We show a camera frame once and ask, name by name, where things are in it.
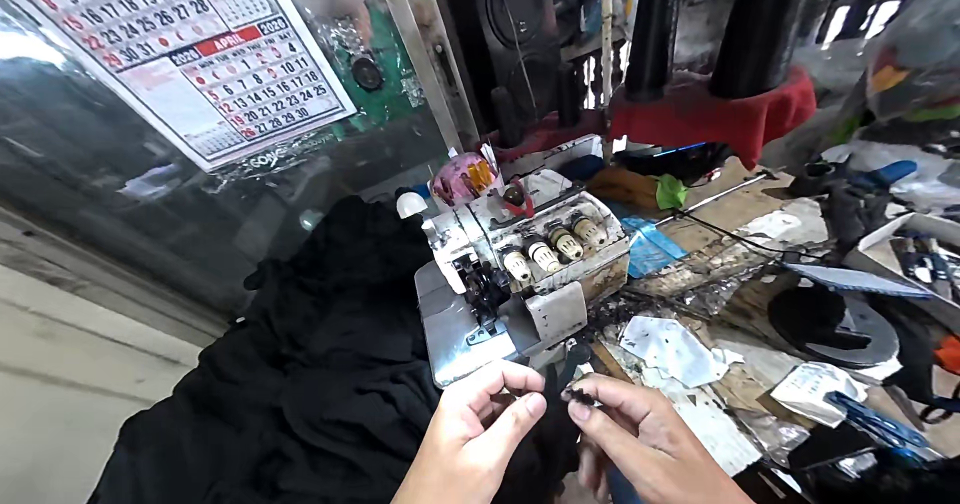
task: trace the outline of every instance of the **hand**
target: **hand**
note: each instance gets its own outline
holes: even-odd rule
[[[612,461],[647,504],[751,504],[658,390],[599,374],[573,387],[605,405],[567,405],[584,433],[577,477],[594,495]]]
[[[546,412],[537,393],[543,379],[532,368],[497,360],[449,385],[394,504],[492,500],[513,450]],[[508,405],[499,400],[509,397],[499,394],[503,387],[525,394]]]

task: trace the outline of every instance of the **sewing machine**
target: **sewing machine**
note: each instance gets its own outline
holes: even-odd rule
[[[434,261],[415,275],[440,387],[503,358],[538,360],[627,281],[629,237],[597,198],[542,169],[424,222]]]

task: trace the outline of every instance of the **wall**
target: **wall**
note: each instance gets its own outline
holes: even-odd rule
[[[200,348],[0,265],[0,502],[85,501]]]

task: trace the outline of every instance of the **scissors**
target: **scissors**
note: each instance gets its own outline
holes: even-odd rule
[[[840,391],[831,391],[824,397],[834,405],[845,408],[846,420],[863,431],[875,436],[889,446],[905,448],[907,443],[918,447],[930,447],[923,435],[894,419],[865,407]]]

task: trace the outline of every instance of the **calendar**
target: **calendar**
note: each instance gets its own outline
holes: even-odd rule
[[[291,0],[26,0],[205,171],[356,112]]]

